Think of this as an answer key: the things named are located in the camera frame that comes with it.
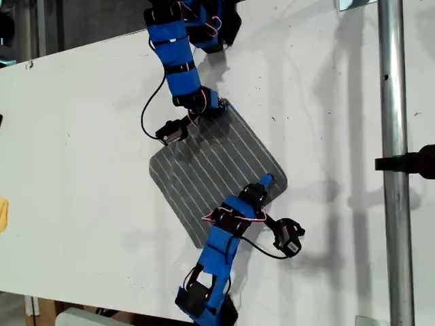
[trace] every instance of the black strap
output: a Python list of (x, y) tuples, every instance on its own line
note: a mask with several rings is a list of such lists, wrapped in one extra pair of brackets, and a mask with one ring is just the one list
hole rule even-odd
[(195, 92), (186, 95), (173, 96), (172, 102), (176, 107), (185, 107), (186, 109), (201, 111), (205, 105), (204, 95), (207, 99), (207, 103), (210, 103), (210, 94), (210, 89), (201, 86)]
[(193, 68), (195, 68), (195, 62), (193, 61), (190, 61), (182, 65), (172, 66), (172, 67), (168, 67), (164, 65), (164, 70), (166, 71), (167, 75), (174, 74), (174, 73), (184, 73), (185, 71), (191, 71)]

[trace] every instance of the metal pole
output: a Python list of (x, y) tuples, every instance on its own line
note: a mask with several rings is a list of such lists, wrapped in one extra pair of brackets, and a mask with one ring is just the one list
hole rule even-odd
[[(383, 156), (407, 153), (402, 0), (378, 0)], [(384, 172), (391, 326), (414, 326), (409, 180)]]

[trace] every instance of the velcro strap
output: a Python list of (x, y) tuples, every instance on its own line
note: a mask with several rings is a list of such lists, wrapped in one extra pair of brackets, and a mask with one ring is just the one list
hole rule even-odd
[(173, 74), (173, 73), (183, 73), (185, 71), (190, 71), (193, 68), (195, 68), (195, 62), (190, 61), (183, 65), (176, 65), (172, 67), (164, 66), (164, 70), (166, 71), (167, 75)]

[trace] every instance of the white surface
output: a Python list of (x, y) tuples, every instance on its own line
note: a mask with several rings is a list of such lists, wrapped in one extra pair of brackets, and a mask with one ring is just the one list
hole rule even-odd
[[(404, 2), (410, 150), (435, 137), (430, 3)], [(382, 174), (374, 171), (377, 7), (239, 7), (243, 26), (227, 67), (210, 67), (201, 51), (195, 59), (203, 83), (217, 84), (287, 173), (290, 187), (270, 214), (296, 219), (307, 235), (291, 261), (241, 246), (232, 288), (238, 325), (389, 320)], [(200, 251), (149, 176), (161, 145), (139, 127), (161, 77), (146, 32), (0, 71), (0, 195), (10, 201), (0, 290), (187, 319), (173, 302)], [(183, 113), (165, 86), (147, 128)], [(433, 325), (435, 183), (411, 177), (411, 187), (417, 325)], [(274, 250), (271, 232), (257, 241)]]

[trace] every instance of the black bracket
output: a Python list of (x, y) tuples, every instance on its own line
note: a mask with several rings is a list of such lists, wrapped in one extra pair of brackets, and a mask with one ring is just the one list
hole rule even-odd
[(279, 219), (274, 221), (269, 215), (264, 222), (275, 235), (274, 247), (280, 250), (287, 257), (296, 256), (302, 249), (299, 238), (305, 235), (299, 223), (292, 219)]
[(418, 153), (406, 153), (392, 158), (377, 158), (376, 171), (408, 174), (419, 173), (424, 179), (435, 179), (435, 145), (426, 145)]

